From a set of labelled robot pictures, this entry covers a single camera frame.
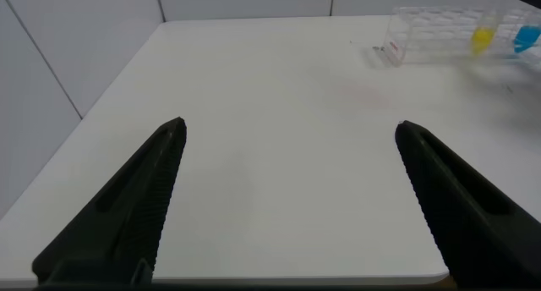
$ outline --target blue tube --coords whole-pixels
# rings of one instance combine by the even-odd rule
[[[533,46],[539,35],[541,35],[541,29],[538,26],[524,25],[518,31],[514,40],[515,53],[520,53]]]

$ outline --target white tabletop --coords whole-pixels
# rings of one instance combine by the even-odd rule
[[[188,141],[155,279],[445,277],[394,141],[404,119],[541,218],[532,75],[374,68],[359,49],[387,20],[161,25],[0,220],[0,284],[34,283],[33,259],[176,116]]]

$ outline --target yellow tube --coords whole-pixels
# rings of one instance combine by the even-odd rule
[[[471,51],[474,56],[482,54],[492,42],[495,28],[479,26],[472,35]]]

